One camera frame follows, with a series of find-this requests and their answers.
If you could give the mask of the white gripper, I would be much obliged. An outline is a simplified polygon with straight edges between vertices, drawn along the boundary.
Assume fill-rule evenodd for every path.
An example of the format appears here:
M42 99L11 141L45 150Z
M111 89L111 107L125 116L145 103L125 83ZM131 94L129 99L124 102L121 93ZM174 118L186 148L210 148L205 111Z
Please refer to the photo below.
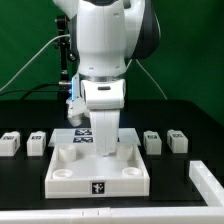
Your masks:
M81 93L90 113L95 150L101 155L116 151L120 110L124 107L125 80L81 82Z

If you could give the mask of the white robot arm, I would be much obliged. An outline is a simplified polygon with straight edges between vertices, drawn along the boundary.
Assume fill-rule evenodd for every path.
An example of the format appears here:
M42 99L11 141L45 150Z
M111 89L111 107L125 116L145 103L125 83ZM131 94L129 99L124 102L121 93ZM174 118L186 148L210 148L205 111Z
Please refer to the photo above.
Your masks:
M94 148L116 151L124 107L126 59L150 56L160 26L151 0L53 0L68 17L71 53L79 64L72 78L68 118L76 126L90 114Z

